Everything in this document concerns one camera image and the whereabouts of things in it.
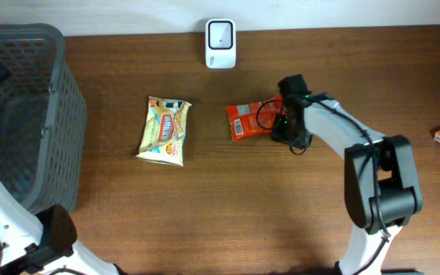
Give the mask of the yellow snack bag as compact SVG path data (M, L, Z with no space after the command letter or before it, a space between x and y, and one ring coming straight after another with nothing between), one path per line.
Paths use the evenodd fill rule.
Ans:
M144 132L136 158L182 167L187 114L191 106L180 99L149 96Z

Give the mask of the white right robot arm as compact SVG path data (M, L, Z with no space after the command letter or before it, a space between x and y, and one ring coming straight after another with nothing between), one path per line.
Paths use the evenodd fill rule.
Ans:
M364 125L329 94L312 93L300 74L283 78L277 88L281 111L272 139L301 155L318 137L344 161L344 201L353 227L332 272L382 274L390 245L423 206L409 140Z

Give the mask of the red Hacks candy bag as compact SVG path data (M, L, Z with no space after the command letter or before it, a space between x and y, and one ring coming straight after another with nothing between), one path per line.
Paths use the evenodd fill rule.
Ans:
M228 105L226 111L233 141L259 134L269 134L276 114L282 108L281 96L240 105Z

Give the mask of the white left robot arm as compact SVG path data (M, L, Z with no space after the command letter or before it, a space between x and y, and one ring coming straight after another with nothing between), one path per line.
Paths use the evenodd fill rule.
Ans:
M77 238L87 106L52 37L0 37L0 274L118 274Z

